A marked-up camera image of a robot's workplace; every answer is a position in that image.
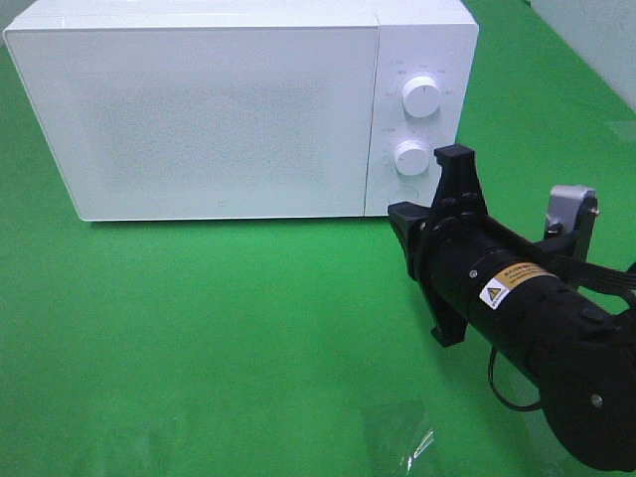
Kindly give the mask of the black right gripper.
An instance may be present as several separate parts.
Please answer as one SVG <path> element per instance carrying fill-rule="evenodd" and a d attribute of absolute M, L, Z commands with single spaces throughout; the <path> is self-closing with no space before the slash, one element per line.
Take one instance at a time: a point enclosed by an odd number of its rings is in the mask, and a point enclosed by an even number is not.
<path fill-rule="evenodd" d="M 519 368 L 572 359 L 586 345 L 585 298 L 541 264 L 533 243 L 489 216 L 473 149 L 456 143 L 434 156 L 441 176 L 431 207 L 395 203 L 388 217 L 435 340 L 459 344 L 473 327 Z"/>

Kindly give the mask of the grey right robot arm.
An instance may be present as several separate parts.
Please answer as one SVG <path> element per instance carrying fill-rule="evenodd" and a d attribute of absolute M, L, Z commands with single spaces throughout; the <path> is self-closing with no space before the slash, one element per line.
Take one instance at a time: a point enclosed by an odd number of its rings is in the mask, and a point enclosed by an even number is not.
<path fill-rule="evenodd" d="M 633 470 L 635 273 L 587 261 L 594 191 L 554 187 L 544 237 L 532 242 L 489 215 L 472 149 L 454 144 L 435 157 L 431 205 L 388 209 L 432 336 L 449 347 L 475 328 L 537 387 L 536 409 L 573 457 Z"/>

